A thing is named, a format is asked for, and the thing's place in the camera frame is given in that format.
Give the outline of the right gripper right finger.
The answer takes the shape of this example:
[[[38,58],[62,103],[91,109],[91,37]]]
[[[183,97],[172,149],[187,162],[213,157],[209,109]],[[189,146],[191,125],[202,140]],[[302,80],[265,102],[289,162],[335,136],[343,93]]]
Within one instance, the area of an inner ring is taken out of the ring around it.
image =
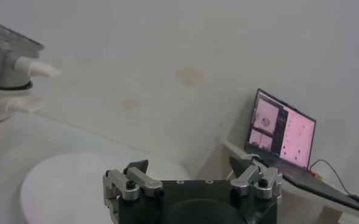
[[[236,178],[230,180],[231,186],[240,197],[249,195],[250,190],[257,199],[270,200],[282,196],[282,173],[276,167],[262,170],[251,159],[229,158]]]

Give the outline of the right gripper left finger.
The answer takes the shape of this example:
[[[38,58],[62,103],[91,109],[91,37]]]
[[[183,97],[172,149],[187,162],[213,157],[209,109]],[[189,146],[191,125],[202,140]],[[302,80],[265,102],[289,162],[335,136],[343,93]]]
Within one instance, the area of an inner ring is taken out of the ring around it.
[[[163,182],[146,175],[149,161],[147,159],[129,163],[121,172],[107,170],[102,177],[104,199],[112,200],[121,197],[126,201],[134,201],[143,191],[148,197],[163,195]]]

